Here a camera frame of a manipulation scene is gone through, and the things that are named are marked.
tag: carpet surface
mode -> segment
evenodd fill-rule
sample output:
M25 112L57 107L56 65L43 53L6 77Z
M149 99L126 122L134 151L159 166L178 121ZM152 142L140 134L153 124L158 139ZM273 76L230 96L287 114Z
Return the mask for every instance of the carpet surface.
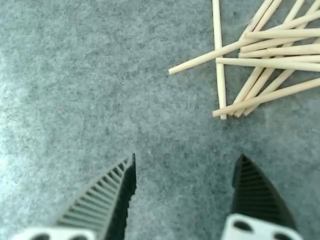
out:
M224 45L262 2L221 1ZM265 28L293 4L284 0ZM303 237L317 239L320 88L248 117L212 118L214 62L172 76L168 68L213 42L210 0L1 0L0 239L46 225L82 185L133 152L127 240L220 239L241 153L274 183ZM225 67L229 104L251 71ZM316 76L297 71L284 86Z

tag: mounting hole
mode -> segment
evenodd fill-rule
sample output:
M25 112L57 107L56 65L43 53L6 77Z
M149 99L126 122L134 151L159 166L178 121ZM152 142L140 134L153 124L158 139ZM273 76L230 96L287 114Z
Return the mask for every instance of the mounting hole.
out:
M233 226L235 226L237 229L241 229L243 231L253 232L253 230L250 227L250 225L245 223L244 221L235 221L233 223Z
M276 233L274 235L274 238L277 239L277 240L292 240L291 237L289 237L288 235L283 234L283 233Z
M41 233L31 238L31 240L49 240L49 239L50 239L50 236L46 233Z
M70 240L88 240L88 238L86 236L83 236L83 235L78 235L78 236L74 236Z

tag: stick end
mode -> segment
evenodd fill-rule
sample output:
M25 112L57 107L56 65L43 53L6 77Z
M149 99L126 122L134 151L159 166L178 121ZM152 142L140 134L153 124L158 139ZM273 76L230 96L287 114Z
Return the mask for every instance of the stick end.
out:
M221 120L227 120L227 115L221 115L221 116L220 116L220 119L221 119Z

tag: wooden skewer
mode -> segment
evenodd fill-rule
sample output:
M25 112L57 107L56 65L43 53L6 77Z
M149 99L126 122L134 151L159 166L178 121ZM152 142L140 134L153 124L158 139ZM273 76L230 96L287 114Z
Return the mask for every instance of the wooden skewer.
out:
M320 18L320 10L314 12L314 13L311 13L311 14L308 14L308 15L305 15L305 16L302 16L302 17L299 17L299 18L296 18L290 22L287 22L287 23L283 23L281 25L278 25L278 26L275 26L273 28L270 28L269 31L271 30L286 30L286 29L292 29L292 28L295 28L297 26L300 26L302 24L305 24L305 23L309 23L311 21L314 21L316 19L319 19ZM181 72L183 70L187 70L187 69L190 69L190 68L193 68L197 65L200 65L200 64L203 64L205 62L208 62L210 60L213 60L215 58L218 58L218 57L221 57L223 55L226 55L228 53L231 53L232 51L234 50L237 50L241 47L244 47L246 45L249 45L249 44L253 44L256 42L256 39L243 39L243 40L240 40L240 41L236 41L234 43L231 43L229 45L226 45L218 50L215 50L215 51L211 51L211 52L208 52L204 55L201 55L201 56L198 56L194 59L191 59L189 61L186 61L182 64L179 64L177 66L174 66L172 68L169 69L169 74L172 75L172 74L175 74L175 73L178 73L178 72Z
M255 58L216 58L216 62L224 65L244 66L244 67L260 67L271 69L292 69L300 71L318 72L320 73L319 63L285 61L278 59L255 59Z
M316 38L320 37L320 28L247 32L245 37L248 39Z
M212 0L212 14L213 14L214 47L217 50L222 48L220 0ZM216 69L216 85L218 90L219 107L224 108L227 105L225 67L223 64L216 63L215 69ZM221 115L220 119L226 120L227 115L226 114Z
M301 8L301 6L303 5L304 1L305 0L296 0L295 1L295 4L292 6L290 12L288 13L286 18L284 19L283 24L286 24L286 23L292 21L296 17L296 15L297 15L299 9ZM249 78L247 79L247 81L245 82L243 87L241 88L239 94L234 99L234 101L233 101L234 104L239 103L246 98L247 94L250 92L252 87L255 85L256 81L259 79L259 76L262 74L263 71L264 71L263 67L255 67L254 68L251 75L249 76ZM266 78L267 74L268 74L268 72L263 72L262 75L264 75L264 77ZM235 115L236 117L239 117L241 114L242 114L242 112L229 113L229 115L231 115L231 116Z
M303 83L299 83L293 86L289 86L280 90L276 90L274 92L262 95L262 96L256 96L254 98L251 98L249 100L245 100L236 104L232 104L229 106L226 106L225 108L218 109L212 112L213 117L218 117L223 114L227 114L230 112L237 111L239 109L248 108L254 105L270 102L272 100L276 100L279 98L283 98L285 96L289 96L292 94L296 94L299 92L306 91L308 89L316 88L320 86L320 78L316 78L313 80L305 81Z
M320 44L307 44L299 46L268 48L264 50L239 53L241 59L264 58L279 55L312 55L320 54Z
M315 44L320 43L320 38L318 38L315 42ZM306 61L309 63L320 63L320 55L311 55L311 56L289 56L284 57L282 59L287 59L290 61L290 59L298 60L301 59L302 61ZM281 84L283 84L293 73L295 70L287 69L284 70L275 80L272 81L272 83L269 84L261 93L259 96L271 93L275 91L278 87L280 87ZM255 110L259 105L255 105L252 107L247 108L243 114L245 116L248 116L253 110Z
M311 5L311 7L308 9L308 11L306 12L306 16L309 14L312 14L314 12L316 12L320 7L320 0L315 0L314 3ZM296 29L300 30L300 29L304 29L307 26L307 24L302 24L300 26L298 26ZM291 43L286 43L284 44L282 47L290 47L293 45L293 42ZM272 75L272 73L274 72L274 68L268 68L266 69L260 77L257 78L256 82L254 83L254 85L252 86L252 88L250 89L250 91L247 93L247 95L245 96L245 100L248 100L250 98L255 97L259 91L263 88L263 86L266 84L266 82L268 81L268 79L270 78L270 76ZM240 117L242 115L242 113L245 111L245 109L240 109L238 110L236 113L234 113L234 115L236 117Z
M243 46L240 48L241 53L249 53L261 49L268 49L268 48L275 48L276 46L280 46L283 44L288 44L288 43L293 43L293 42L298 42L301 40L308 39L305 37L288 37L288 38L274 38L274 39L268 39L260 42L256 42L247 46Z
M239 40L243 39L245 37L246 33L252 32L256 28L256 26L258 25L259 21L261 20L261 18L263 17L263 15L267 11L267 9L270 7L272 2L273 2L273 0L264 0L264 2L262 3L262 5L258 9L258 11L255 13L253 18L251 19L251 21L248 24L248 26L243 31L243 33L242 33L241 37L239 38Z

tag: pile of wooden sticks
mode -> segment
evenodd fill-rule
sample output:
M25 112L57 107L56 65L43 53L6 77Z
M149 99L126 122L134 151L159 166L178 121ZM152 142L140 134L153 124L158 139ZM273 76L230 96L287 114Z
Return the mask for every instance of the pile of wooden sticks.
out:
M305 29L309 22L320 19L320 0L315 0L304 16L296 15L305 0L296 0L283 24L261 31L283 0L265 0L238 41L222 46L219 0L212 0L215 50L169 69L169 74L195 67L215 59L220 109L213 117L227 119L227 115L249 115L260 104L320 86L320 78L307 80L277 90L296 70L320 72L320 28ZM313 44L295 42L316 38ZM240 50L238 58L223 55ZM233 104L226 103L224 65L254 67ZM275 69L284 70L264 87Z

